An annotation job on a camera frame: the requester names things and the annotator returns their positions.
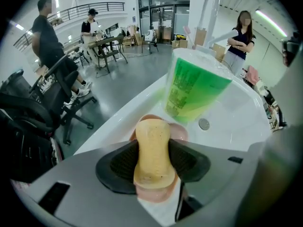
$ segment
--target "woman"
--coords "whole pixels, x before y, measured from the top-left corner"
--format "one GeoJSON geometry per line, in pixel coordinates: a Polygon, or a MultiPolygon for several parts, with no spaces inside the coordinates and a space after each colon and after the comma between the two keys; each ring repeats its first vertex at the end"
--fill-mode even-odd
{"type": "MultiPolygon", "coordinates": [[[[98,49],[97,48],[94,48],[94,49],[88,48],[88,44],[91,41],[96,41],[96,34],[94,33],[94,31],[90,30],[90,24],[95,22],[94,18],[96,16],[96,14],[98,14],[98,12],[95,9],[90,9],[89,10],[88,19],[86,19],[82,23],[81,37],[82,37],[83,43],[84,43],[83,49],[87,51],[87,53],[89,54],[89,56],[92,59],[92,61],[94,62],[94,64],[98,65],[98,58],[97,58],[96,54],[93,52],[93,50],[95,50],[98,53],[98,51],[97,51],[98,49],[102,50],[101,46],[99,46],[98,49]]],[[[103,39],[103,38],[106,38],[106,37],[107,37],[106,34],[104,34],[104,32],[99,29],[98,30],[98,39],[103,39]]]]}
{"type": "Polygon", "coordinates": [[[251,52],[256,42],[256,37],[252,34],[251,15],[248,11],[240,13],[237,26],[233,29],[236,29],[239,34],[227,40],[230,48],[222,62],[231,68],[235,76],[239,77],[245,63],[246,53],[251,52]]]}

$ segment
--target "black cap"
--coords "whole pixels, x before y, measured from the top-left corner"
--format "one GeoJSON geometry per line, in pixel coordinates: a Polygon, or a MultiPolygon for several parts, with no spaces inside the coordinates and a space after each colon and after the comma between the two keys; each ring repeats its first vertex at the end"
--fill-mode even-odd
{"type": "Polygon", "coordinates": [[[98,12],[95,9],[90,9],[89,10],[89,14],[91,14],[91,15],[97,15],[98,12]]]}

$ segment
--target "person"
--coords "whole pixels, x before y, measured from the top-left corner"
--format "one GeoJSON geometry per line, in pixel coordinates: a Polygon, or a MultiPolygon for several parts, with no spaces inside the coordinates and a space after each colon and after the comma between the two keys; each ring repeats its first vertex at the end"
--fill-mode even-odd
{"type": "MultiPolygon", "coordinates": [[[[52,0],[38,1],[39,16],[34,20],[32,27],[33,40],[32,48],[34,53],[39,57],[42,64],[49,69],[64,56],[62,44],[59,43],[53,26],[47,20],[47,16],[52,13],[52,0]]],[[[78,69],[78,66],[69,58],[66,58],[65,65],[60,67],[64,76],[78,69]]],[[[90,91],[91,82],[83,80],[79,74],[77,80],[82,84],[81,88],[72,86],[74,97],[83,97],[90,91]]]]}
{"type": "Polygon", "coordinates": [[[233,74],[240,76],[245,63],[246,53],[250,53],[255,45],[256,37],[252,33],[251,15],[248,11],[242,11],[237,20],[237,26],[233,29],[238,35],[227,40],[230,48],[226,52],[222,63],[229,66],[233,74]]]}
{"type": "MultiPolygon", "coordinates": [[[[92,61],[94,62],[95,65],[98,65],[98,58],[97,58],[97,55],[93,52],[93,50],[96,51],[96,48],[94,49],[90,49],[88,47],[88,44],[91,42],[91,41],[95,41],[96,40],[96,34],[90,30],[90,24],[95,22],[95,16],[98,14],[98,12],[95,10],[95,9],[90,9],[89,12],[88,12],[88,18],[82,23],[82,26],[81,26],[81,37],[83,39],[83,48],[87,51],[87,53],[89,54],[90,58],[92,59],[92,61]]],[[[105,39],[107,38],[107,35],[106,33],[104,33],[100,27],[99,27],[99,30],[97,31],[98,32],[98,39],[105,39]]],[[[102,46],[98,46],[98,54],[100,55],[101,54],[101,50],[103,50],[103,48],[105,48],[106,45],[103,44],[102,46]]],[[[102,61],[101,67],[104,67],[105,66],[105,63],[102,61]]]]}

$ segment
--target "label on cup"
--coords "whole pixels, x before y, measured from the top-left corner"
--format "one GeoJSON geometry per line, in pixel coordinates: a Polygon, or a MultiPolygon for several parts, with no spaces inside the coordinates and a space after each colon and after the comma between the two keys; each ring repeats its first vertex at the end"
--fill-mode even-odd
{"type": "Polygon", "coordinates": [[[182,58],[173,73],[165,111],[180,122],[195,120],[232,81],[182,58]]]}

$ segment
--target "black sponge holder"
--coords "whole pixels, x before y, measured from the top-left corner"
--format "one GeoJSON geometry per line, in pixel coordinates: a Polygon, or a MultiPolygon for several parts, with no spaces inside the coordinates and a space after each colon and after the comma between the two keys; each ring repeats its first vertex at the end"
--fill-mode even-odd
{"type": "MultiPolygon", "coordinates": [[[[96,165],[97,178],[111,191],[136,194],[134,168],[139,156],[139,145],[133,140],[127,145],[103,156],[96,165]]],[[[210,160],[207,156],[169,140],[169,158],[181,181],[197,182],[208,172],[210,160]]]]}

